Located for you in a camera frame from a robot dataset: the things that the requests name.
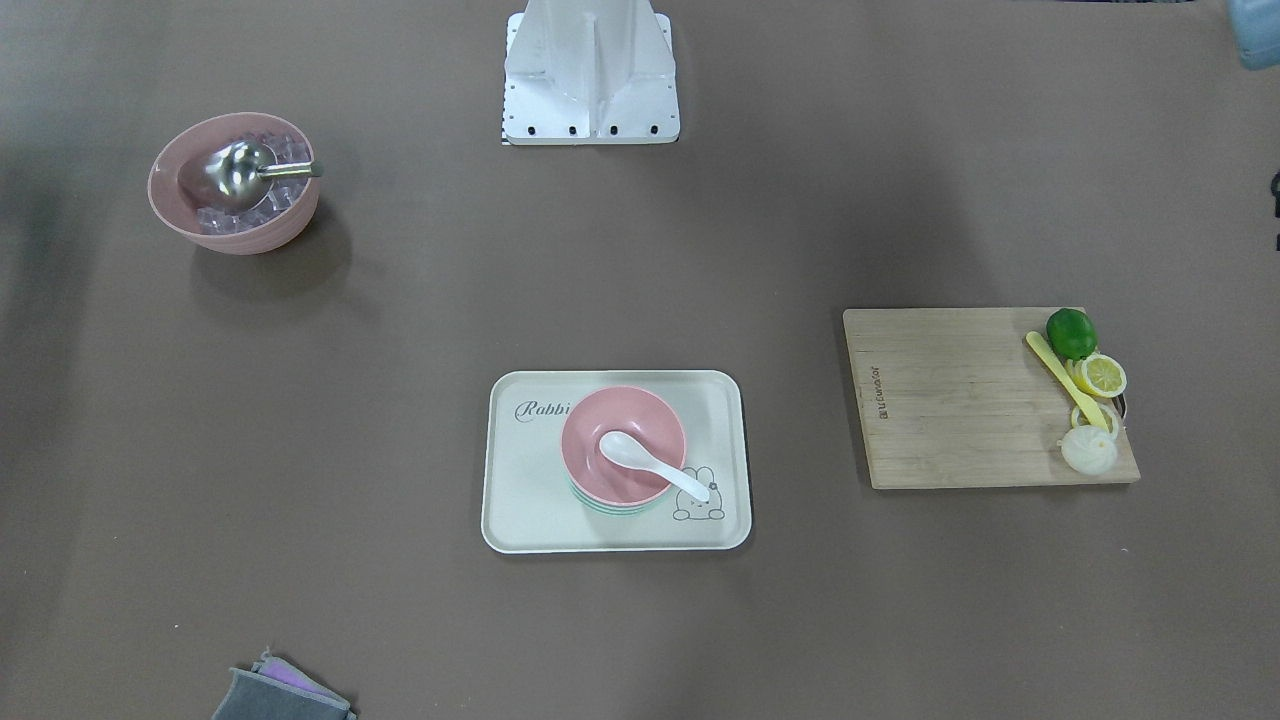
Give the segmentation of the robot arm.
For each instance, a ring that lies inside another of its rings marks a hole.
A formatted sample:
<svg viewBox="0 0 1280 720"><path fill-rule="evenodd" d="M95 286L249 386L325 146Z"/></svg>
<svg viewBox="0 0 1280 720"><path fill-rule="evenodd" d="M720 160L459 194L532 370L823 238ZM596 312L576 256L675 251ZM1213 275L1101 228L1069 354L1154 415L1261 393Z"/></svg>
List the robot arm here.
<svg viewBox="0 0 1280 720"><path fill-rule="evenodd" d="M1226 1L1239 63L1247 70L1279 64L1279 1Z"/></svg>

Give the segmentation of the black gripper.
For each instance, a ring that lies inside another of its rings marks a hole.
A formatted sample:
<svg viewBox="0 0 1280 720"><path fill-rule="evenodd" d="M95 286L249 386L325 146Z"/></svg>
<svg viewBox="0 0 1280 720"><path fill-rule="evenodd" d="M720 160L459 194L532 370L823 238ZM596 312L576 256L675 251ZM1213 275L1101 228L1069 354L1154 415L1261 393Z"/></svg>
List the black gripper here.
<svg viewBox="0 0 1280 720"><path fill-rule="evenodd" d="M1270 193L1274 197L1274 217L1280 219L1280 172L1276 170L1270 181Z"/></svg>

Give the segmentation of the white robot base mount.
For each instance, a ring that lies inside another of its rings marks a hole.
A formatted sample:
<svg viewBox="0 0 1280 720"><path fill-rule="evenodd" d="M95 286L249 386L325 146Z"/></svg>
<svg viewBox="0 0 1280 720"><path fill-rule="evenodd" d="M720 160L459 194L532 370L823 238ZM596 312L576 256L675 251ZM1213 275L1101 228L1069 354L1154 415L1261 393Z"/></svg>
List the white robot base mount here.
<svg viewBox="0 0 1280 720"><path fill-rule="evenodd" d="M649 1L530 1L506 22L509 146L673 143L671 19Z"/></svg>

